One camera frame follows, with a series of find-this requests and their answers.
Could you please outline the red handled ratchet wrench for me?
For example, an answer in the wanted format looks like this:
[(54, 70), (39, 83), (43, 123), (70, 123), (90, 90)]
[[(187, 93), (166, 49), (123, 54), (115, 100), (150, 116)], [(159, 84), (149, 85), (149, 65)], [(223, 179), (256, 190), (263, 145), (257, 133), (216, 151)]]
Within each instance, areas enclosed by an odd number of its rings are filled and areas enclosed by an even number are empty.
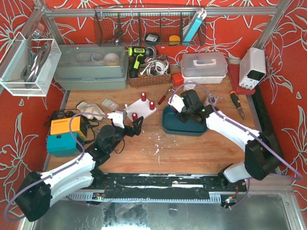
[(173, 87), (170, 87), (166, 93), (160, 98), (158, 105), (161, 105), (161, 103), (166, 99), (166, 96), (170, 93), (170, 92), (174, 92), (175, 89)]

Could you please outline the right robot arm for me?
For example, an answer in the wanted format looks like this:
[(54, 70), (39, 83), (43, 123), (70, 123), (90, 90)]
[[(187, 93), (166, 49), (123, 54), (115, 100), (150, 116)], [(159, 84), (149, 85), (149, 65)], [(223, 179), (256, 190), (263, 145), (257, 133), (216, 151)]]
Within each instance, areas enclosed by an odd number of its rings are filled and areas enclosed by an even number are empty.
[(223, 135), (243, 150), (243, 162), (230, 164), (218, 173), (222, 188), (249, 178), (263, 180), (281, 164), (283, 157), (272, 132), (250, 129), (227, 117), (212, 103), (204, 105), (195, 90), (173, 94), (168, 104), (175, 109), (181, 122), (192, 120)]

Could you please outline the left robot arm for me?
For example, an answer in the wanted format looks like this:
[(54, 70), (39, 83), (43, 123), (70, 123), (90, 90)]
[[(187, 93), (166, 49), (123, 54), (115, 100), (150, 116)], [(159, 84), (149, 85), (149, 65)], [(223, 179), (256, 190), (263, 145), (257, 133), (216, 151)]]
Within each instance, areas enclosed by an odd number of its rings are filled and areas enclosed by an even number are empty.
[(28, 221), (38, 220), (60, 199), (89, 187), (100, 174), (99, 166), (110, 158), (124, 137), (141, 133), (143, 120), (143, 116), (137, 118), (132, 126), (105, 125), (93, 144), (75, 159), (48, 172), (30, 172), (15, 199)]

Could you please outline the large red spring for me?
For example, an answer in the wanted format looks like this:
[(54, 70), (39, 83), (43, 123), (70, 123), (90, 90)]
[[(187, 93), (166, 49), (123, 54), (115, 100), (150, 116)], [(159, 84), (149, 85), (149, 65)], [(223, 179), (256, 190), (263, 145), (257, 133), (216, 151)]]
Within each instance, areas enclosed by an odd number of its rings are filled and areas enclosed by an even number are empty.
[(133, 114), (132, 114), (132, 120), (133, 120), (133, 121), (136, 121), (137, 119), (138, 119), (137, 113), (133, 113)]
[(149, 108), (150, 108), (150, 110), (154, 110), (155, 109), (155, 105), (154, 105), (153, 101), (150, 101)]
[(142, 93), (141, 94), (141, 100), (143, 101), (143, 102), (145, 102), (146, 100), (147, 100), (147, 96), (146, 96), (146, 93)]

